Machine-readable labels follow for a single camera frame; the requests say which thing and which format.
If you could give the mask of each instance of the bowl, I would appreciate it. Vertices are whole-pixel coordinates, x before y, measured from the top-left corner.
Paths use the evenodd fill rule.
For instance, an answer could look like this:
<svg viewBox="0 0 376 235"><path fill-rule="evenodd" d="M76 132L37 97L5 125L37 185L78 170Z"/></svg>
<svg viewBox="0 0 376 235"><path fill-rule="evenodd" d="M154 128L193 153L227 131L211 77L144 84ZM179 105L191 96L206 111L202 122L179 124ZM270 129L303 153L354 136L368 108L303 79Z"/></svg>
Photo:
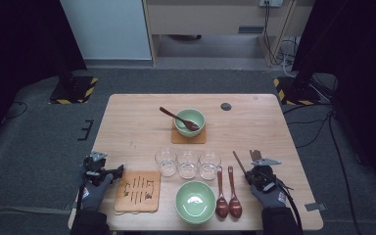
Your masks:
<svg viewBox="0 0 376 235"><path fill-rule="evenodd" d="M187 223L202 224L215 212L215 194L201 181L184 183L176 193L175 206L179 216Z"/></svg>
<svg viewBox="0 0 376 235"><path fill-rule="evenodd" d="M206 118L204 117L203 113L201 113L198 110L195 110L195 109L181 110L176 115L182 119L193 121L200 127L200 129L196 131L192 131L192 130L187 129L187 127L184 125L182 121L175 119L173 123L176 127L176 130L185 137L191 138L191 137L199 135L201 131L203 130L204 126L206 125Z"/></svg>

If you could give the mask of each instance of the black and yellow striped base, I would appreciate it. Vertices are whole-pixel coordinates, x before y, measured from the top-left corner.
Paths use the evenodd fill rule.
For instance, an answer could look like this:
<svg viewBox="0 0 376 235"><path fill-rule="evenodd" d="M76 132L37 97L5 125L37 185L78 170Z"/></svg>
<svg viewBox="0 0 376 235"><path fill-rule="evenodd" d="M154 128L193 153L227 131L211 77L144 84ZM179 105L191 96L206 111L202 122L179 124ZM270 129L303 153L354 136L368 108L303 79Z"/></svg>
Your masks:
<svg viewBox="0 0 376 235"><path fill-rule="evenodd" d="M94 91L94 87L98 81L98 78L92 76L81 76L77 79L77 88L74 92L70 93L66 91L61 82L57 85L51 98L50 104L77 104L87 103L91 94Z"/></svg>
<svg viewBox="0 0 376 235"><path fill-rule="evenodd" d="M320 98L313 90L307 90L303 94L291 95L292 77L278 77L273 80L282 105L314 105L319 104Z"/></svg>

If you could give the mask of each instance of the gray carpet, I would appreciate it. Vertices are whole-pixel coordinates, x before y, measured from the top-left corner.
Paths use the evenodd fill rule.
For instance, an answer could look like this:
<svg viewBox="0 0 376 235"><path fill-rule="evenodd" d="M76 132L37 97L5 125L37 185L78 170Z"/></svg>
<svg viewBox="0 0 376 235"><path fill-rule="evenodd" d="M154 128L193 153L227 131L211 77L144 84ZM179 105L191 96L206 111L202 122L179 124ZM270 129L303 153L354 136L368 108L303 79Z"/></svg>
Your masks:
<svg viewBox="0 0 376 235"><path fill-rule="evenodd" d="M92 149L103 112L112 94L276 94L273 79L283 75L281 71L149 69L93 69L77 74L99 78L86 104L48 104L58 81L56 77L44 79L19 92L15 101L22 103L14 104L8 112L9 118L0 127L0 207L61 210L74 200L81 162ZM294 107L282 106L283 111L291 108ZM330 110L330 106L305 107L286 114L285 118L288 122L324 119ZM77 138L85 135L81 128L88 126L85 122L88 119L94 119L88 140L77 141ZM290 124L296 146L314 139L321 123ZM357 163L353 150L334 119L332 129L349 179L359 229L362 234L376 234L374 170ZM305 234L356 234L346 182L328 122L325 122L317 139L299 148L298 153L316 202L328 207L327 211L321 212L324 227ZM1 211L0 234L68 234L68 219L67 214Z"/></svg>

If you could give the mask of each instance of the light wood tabletop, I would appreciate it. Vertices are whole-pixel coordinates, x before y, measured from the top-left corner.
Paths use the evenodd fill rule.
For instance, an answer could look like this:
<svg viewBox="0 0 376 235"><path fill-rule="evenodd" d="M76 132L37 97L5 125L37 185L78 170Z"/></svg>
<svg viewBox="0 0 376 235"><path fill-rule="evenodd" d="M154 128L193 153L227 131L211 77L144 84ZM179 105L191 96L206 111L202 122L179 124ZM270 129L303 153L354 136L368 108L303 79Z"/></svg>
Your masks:
<svg viewBox="0 0 376 235"><path fill-rule="evenodd" d="M223 103L231 105L224 111ZM172 118L160 111L160 106L177 113L193 108L206 117L207 142L205 144L172 144L170 142ZM264 158L281 161L273 171L291 190L299 210L303 229L318 230L323 221L319 211L307 211L305 205L315 203L304 169L295 149L288 126L276 96L271 94L116 94L111 96L97 134L93 150L107 153L105 169L124 165L125 171L157 170L154 155L161 147L175 150L214 150L221 157L222 186L227 202L231 188L227 168L234 167L236 195L243 207L239 219L215 214L204 224L192 225L178 215L174 197L187 179L176 172L161 178L159 208L156 212L125 213L115 215L114 206L118 189L116 180L107 190L100 212L108 216L112 230L262 230L261 208L251 194L243 171L233 151L246 170L252 169L250 150L260 150ZM191 180L200 180L218 196L217 179L204 180L197 173ZM75 211L71 213L69 227Z"/></svg>

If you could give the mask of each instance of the black curtain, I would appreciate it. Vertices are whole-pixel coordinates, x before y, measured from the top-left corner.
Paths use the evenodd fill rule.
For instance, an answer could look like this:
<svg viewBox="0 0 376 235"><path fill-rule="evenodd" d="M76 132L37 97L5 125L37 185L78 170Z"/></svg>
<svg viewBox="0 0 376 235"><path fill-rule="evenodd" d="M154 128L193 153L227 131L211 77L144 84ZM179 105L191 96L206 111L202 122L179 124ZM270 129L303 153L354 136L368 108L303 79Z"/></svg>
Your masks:
<svg viewBox="0 0 376 235"><path fill-rule="evenodd" d="M0 0L0 123L24 86L86 70L59 0Z"/></svg>
<svg viewBox="0 0 376 235"><path fill-rule="evenodd" d="M316 0L293 71L305 68L337 77L338 121L359 160L376 169L376 1Z"/></svg>

